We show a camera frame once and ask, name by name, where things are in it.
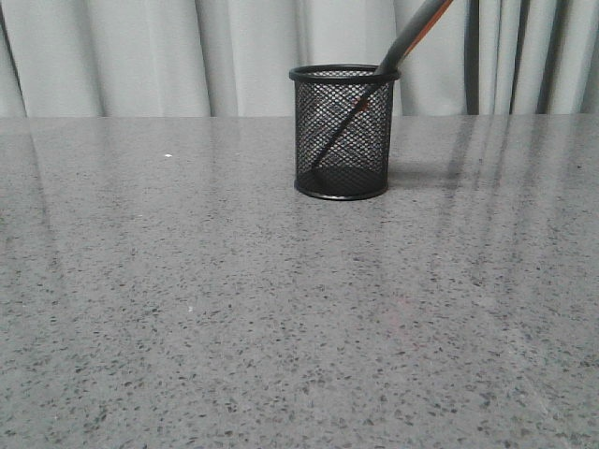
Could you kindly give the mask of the grey orange handled scissors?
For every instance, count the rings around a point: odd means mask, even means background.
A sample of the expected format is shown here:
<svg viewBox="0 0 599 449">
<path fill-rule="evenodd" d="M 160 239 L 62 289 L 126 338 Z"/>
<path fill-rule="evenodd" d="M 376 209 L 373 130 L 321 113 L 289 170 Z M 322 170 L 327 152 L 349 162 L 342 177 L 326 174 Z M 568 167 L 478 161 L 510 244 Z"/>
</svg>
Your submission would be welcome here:
<svg viewBox="0 0 599 449">
<path fill-rule="evenodd" d="M 399 65 L 402 63 L 402 61 L 440 20 L 451 3 L 452 0 L 425 1 L 398 34 L 395 41 L 389 47 L 384 59 L 374 70 L 373 74 L 375 76 L 385 76 L 397 73 Z M 321 150 L 316 156 L 313 161 L 312 168 L 317 168 L 324 157 L 332 149 L 337 139 L 342 135 L 347 125 L 353 121 L 354 117 L 360 111 L 368 106 L 369 98 L 376 90 L 376 87 L 371 87 L 359 98 L 356 105 L 350 110 L 346 118 L 341 122 L 324 149 Z"/>
</svg>

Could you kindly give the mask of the grey white curtain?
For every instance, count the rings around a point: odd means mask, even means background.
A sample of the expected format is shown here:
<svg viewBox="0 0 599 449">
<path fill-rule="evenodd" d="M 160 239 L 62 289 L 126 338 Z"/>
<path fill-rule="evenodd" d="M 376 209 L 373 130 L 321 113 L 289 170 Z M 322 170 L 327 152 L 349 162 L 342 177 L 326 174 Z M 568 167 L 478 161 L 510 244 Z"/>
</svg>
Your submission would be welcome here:
<svg viewBox="0 0 599 449">
<path fill-rule="evenodd" d="M 5 117 L 286 116 L 299 65 L 384 57 L 416 1 L 5 1 Z M 403 115 L 594 113 L 594 1 L 455 1 L 402 64 Z"/>
</svg>

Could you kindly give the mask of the black mesh pen bucket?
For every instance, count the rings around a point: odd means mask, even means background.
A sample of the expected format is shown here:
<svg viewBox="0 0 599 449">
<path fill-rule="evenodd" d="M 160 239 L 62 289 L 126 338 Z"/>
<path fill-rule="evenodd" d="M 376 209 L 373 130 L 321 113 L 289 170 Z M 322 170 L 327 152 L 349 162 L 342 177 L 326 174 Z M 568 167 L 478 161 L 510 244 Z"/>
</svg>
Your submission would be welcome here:
<svg viewBox="0 0 599 449">
<path fill-rule="evenodd" d="M 394 84 L 375 65 L 307 65 L 295 88 L 295 188 L 307 196 L 358 200 L 387 190 Z"/>
</svg>

